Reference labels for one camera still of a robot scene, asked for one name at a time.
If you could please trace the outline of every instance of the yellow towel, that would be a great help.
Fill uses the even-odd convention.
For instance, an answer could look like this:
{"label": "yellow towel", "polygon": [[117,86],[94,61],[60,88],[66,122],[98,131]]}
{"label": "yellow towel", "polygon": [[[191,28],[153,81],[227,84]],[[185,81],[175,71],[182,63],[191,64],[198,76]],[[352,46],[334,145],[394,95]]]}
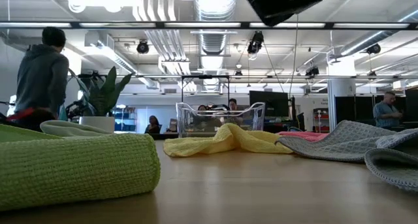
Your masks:
{"label": "yellow towel", "polygon": [[292,153],[280,143],[274,144],[279,137],[263,131],[245,131],[235,124],[227,123],[219,128],[214,137],[167,139],[164,142],[164,152],[172,157],[227,152],[236,148],[257,153]]}

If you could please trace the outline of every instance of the gray shirt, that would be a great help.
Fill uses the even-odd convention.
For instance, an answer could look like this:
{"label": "gray shirt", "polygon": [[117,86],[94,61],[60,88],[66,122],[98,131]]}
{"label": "gray shirt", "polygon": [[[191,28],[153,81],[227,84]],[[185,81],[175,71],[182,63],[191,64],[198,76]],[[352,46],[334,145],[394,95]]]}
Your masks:
{"label": "gray shirt", "polygon": [[51,46],[32,46],[19,67],[16,111],[49,108],[57,113],[65,100],[68,68],[68,59]]}
{"label": "gray shirt", "polygon": [[387,103],[384,103],[383,101],[376,104],[373,108],[373,116],[376,120],[376,126],[377,127],[396,127],[399,126],[399,119],[395,118],[387,118],[387,119],[381,119],[380,116],[384,114],[391,114],[394,112],[398,112],[398,110]]}

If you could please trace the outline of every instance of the desk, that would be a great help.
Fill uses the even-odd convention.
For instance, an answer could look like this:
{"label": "desk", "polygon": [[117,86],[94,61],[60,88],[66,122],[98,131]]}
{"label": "desk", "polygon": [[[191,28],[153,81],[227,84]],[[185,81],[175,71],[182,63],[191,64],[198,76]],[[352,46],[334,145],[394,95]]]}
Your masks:
{"label": "desk", "polygon": [[365,165],[226,152],[170,158],[154,192],[3,213],[0,223],[417,223],[418,195]]}

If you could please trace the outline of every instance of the white pot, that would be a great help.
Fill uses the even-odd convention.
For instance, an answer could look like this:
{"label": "white pot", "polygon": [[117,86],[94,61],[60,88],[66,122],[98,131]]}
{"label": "white pot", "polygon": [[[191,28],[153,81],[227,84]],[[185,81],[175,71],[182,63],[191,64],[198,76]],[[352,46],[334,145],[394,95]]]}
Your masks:
{"label": "white pot", "polygon": [[88,125],[114,133],[115,118],[107,116],[82,116],[80,117],[80,125]]}

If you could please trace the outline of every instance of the computer monitor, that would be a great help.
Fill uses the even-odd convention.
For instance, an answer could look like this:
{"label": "computer monitor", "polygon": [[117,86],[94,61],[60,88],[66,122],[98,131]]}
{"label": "computer monitor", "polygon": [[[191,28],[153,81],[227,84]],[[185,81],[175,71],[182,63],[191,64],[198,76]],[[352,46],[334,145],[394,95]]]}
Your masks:
{"label": "computer monitor", "polygon": [[267,91],[250,91],[249,103],[265,103],[265,116],[286,117],[289,116],[289,99],[287,93]]}

